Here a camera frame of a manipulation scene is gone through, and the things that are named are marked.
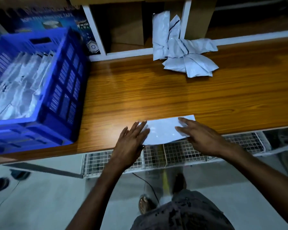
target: hand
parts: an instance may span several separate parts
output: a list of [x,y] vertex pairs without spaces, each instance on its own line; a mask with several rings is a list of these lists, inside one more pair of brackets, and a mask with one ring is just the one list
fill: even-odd
[[139,122],[135,122],[129,131],[128,127],[123,129],[109,162],[115,162],[125,170],[139,158],[144,148],[142,144],[150,132],[150,129],[142,131],[146,123],[147,121],[144,121],[138,126]]
[[232,151],[242,149],[237,144],[226,141],[219,133],[204,124],[185,118],[178,119],[187,124],[187,127],[175,129],[189,135],[188,140],[194,149],[205,155],[226,158]]

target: forearm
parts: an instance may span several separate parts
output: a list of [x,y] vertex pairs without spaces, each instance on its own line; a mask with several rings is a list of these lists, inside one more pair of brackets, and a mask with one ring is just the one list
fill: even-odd
[[111,193],[123,171],[121,166],[109,161],[66,230],[100,229]]
[[242,149],[225,158],[237,168],[288,223],[288,177]]

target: pile of white packages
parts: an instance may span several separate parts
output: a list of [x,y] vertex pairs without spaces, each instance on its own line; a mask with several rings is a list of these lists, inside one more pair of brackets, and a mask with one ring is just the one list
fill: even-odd
[[0,120],[30,117],[54,53],[20,52],[0,78]]
[[169,11],[153,15],[154,60],[166,59],[164,69],[187,73],[188,77],[210,76],[219,67],[204,52],[217,51],[209,38],[179,39],[180,18],[169,21]]

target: hexagonal logo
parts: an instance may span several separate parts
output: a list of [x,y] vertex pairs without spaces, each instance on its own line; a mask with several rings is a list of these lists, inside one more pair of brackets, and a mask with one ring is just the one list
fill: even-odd
[[99,48],[98,48],[98,46],[97,46],[97,43],[94,42],[94,41],[92,41],[92,40],[87,43],[87,47],[88,47],[88,50],[89,50],[90,52],[92,52],[92,53],[96,53],[96,52],[99,51]]

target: blue plastic crate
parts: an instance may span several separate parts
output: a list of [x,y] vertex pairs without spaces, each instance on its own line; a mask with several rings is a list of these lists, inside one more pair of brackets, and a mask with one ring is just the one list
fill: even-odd
[[55,51],[34,113],[0,120],[0,154],[67,145],[79,135],[87,58],[71,29],[57,28],[0,37],[0,77],[19,52]]

